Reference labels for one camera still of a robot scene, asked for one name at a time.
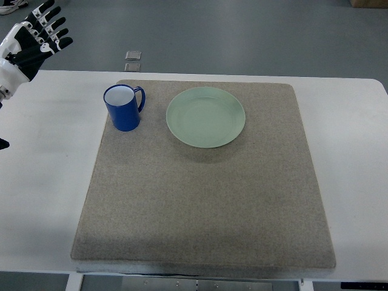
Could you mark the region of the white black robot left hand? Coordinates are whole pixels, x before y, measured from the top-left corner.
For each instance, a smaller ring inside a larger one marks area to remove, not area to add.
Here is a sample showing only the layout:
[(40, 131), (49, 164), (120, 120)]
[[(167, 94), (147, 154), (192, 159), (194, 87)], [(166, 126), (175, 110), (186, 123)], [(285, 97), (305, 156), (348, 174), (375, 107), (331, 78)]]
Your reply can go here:
[(73, 39), (61, 28), (65, 17), (55, 1), (45, 1), (15, 24), (1, 42), (1, 99), (12, 97), (21, 84), (37, 75), (44, 61), (68, 47)]

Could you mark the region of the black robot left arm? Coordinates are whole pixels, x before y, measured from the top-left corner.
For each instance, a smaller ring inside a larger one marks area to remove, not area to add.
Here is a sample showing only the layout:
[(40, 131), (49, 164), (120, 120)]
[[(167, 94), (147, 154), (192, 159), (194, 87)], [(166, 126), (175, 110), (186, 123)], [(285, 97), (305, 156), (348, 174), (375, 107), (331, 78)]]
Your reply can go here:
[[(5, 100), (5, 91), (4, 91), (4, 88), (1, 87), (1, 111), (3, 108), (4, 100)], [(1, 115), (1, 133), (3, 133), (4, 127), (5, 127), (4, 117)], [(10, 147), (10, 143), (7, 140), (5, 140), (1, 135), (1, 150), (7, 149), (9, 147)]]

